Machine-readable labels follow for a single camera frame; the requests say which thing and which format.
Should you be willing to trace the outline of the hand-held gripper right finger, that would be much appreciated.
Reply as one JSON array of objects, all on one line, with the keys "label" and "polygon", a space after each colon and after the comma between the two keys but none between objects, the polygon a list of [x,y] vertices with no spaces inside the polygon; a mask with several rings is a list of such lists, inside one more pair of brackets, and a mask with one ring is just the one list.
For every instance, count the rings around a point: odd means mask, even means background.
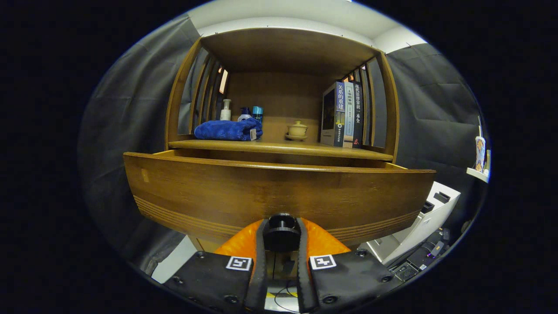
[{"label": "hand-held gripper right finger", "polygon": [[396,277],[367,249],[349,250],[308,219],[301,229],[297,292],[299,311],[363,314],[371,302],[396,288]]}]

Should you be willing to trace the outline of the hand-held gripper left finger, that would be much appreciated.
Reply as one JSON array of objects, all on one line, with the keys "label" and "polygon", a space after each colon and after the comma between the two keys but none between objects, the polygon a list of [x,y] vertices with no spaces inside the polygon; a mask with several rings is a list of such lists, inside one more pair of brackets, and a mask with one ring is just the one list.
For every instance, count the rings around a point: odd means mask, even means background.
[{"label": "hand-held gripper left finger", "polygon": [[267,294],[263,231],[251,223],[214,253],[196,252],[163,287],[204,314],[261,314]]}]

